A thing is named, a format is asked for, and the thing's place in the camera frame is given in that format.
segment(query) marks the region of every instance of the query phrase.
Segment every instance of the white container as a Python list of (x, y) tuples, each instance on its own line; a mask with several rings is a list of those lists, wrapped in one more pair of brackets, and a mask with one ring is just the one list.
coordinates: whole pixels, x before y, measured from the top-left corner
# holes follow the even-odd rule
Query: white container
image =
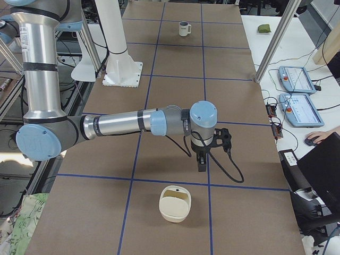
[(159, 198), (159, 211), (169, 222), (179, 223), (185, 220), (191, 208), (191, 196), (187, 189), (168, 186)]

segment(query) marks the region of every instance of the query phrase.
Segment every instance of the person's arm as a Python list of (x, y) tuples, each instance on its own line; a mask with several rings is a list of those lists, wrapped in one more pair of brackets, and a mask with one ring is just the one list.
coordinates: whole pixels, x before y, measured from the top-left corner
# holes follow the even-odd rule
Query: person's arm
[(329, 131), (315, 131), (315, 132), (311, 132), (309, 134), (307, 134), (307, 138), (308, 139), (312, 139), (314, 137), (317, 137), (314, 141), (314, 143), (321, 143), (323, 140), (325, 140), (330, 134), (332, 134), (333, 132), (337, 132), (338, 134), (340, 134), (340, 126), (337, 126), (334, 129), (331, 129)]

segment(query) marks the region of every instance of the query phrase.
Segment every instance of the label sticker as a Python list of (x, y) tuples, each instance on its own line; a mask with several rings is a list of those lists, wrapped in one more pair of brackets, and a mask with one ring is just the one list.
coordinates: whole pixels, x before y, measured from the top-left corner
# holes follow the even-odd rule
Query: label sticker
[(29, 52), (30, 50), (30, 41), (28, 38), (27, 28), (20, 28), (20, 40), (21, 40), (21, 49), (23, 52)]
[(290, 166), (296, 166), (298, 164), (292, 152), (286, 152), (285, 157)]

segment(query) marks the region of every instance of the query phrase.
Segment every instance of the green object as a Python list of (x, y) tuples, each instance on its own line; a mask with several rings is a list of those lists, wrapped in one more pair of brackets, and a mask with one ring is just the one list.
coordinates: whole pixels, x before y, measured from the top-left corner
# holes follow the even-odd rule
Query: green object
[(24, 255), (47, 198), (45, 193), (24, 196), (12, 232), (10, 255)]
[(269, 24), (259, 25), (257, 30), (259, 31), (259, 33), (270, 33), (271, 32)]

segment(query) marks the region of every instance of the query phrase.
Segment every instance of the white table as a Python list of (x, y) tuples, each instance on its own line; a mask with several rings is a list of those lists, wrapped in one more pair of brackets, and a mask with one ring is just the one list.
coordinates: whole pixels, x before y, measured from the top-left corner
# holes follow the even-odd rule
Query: white table
[[(253, 61), (258, 68), (258, 65), (261, 63), (261, 60), (266, 52), (266, 49), (274, 35), (274, 32), (279, 24), (279, 17), (270, 17), (270, 16), (242, 16), (246, 36), (248, 38), (249, 46), (252, 51)], [(270, 24), (271, 33), (268, 34), (259, 34), (257, 32), (257, 27), (261, 24)], [(288, 27), (282, 41), (280, 42), (279, 47), (276, 50), (276, 53), (271, 60), (271, 63), (277, 62), (279, 60), (285, 60), (287, 58), (299, 58), (303, 55), (309, 54), (315, 49), (315, 46), (312, 40), (309, 38), (307, 32), (305, 31), (303, 25), (301, 24), (298, 18), (293, 18), (290, 26)], [(302, 57), (298, 60), (287, 60), (280, 61), (277, 64), (272, 64), (268, 67), (268, 69), (278, 69), (281, 65), (289, 65), (289, 66), (305, 66), (307, 70), (313, 70), (320, 65), (315, 65), (313, 61), (313, 55), (316, 53), (316, 50), (310, 55)], [(277, 88), (280, 90), (284, 90), (279, 82), (279, 78), (277, 75), (277, 71), (270, 72), (274, 81), (277, 85)], [(317, 69), (313, 72), (309, 73), (312, 80), (320, 79), (323, 77), (327, 77), (331, 75), (328, 67), (324, 66), (320, 69)], [(282, 92), (277, 91), (273, 82), (270, 79), (268, 74), (268, 70), (264, 75), (261, 83), (262, 89), (266, 89), (270, 92), (270, 96), (278, 99), (278, 95)], [(340, 87), (336, 80), (332, 78), (328, 78), (322, 80), (321, 82), (322, 91), (317, 91), (314, 95), (311, 95), (311, 99), (316, 108), (327, 108), (330, 106), (334, 106), (340, 103)], [(263, 91), (263, 97), (268, 97), (268, 93)], [(340, 125), (340, 118), (338, 117), (339, 108), (333, 108), (330, 110), (324, 110), (319, 112), (321, 118), (325, 122), (323, 127), (318, 128), (303, 128), (303, 127), (292, 127), (287, 119), (283, 123), (283, 128), (294, 133), (299, 141), (299, 146), (295, 151), (295, 154), (298, 158), (303, 157), (307, 152), (309, 152), (313, 147), (309, 147), (303, 143), (305, 139), (305, 135), (312, 131), (327, 131), (335, 128)], [(278, 117), (283, 120), (284, 114), (281, 110), (277, 110)], [(295, 149), (296, 140), (295, 138), (286, 131), (283, 131), (283, 138), (278, 140), (277, 150), (285, 150), (285, 149)]]

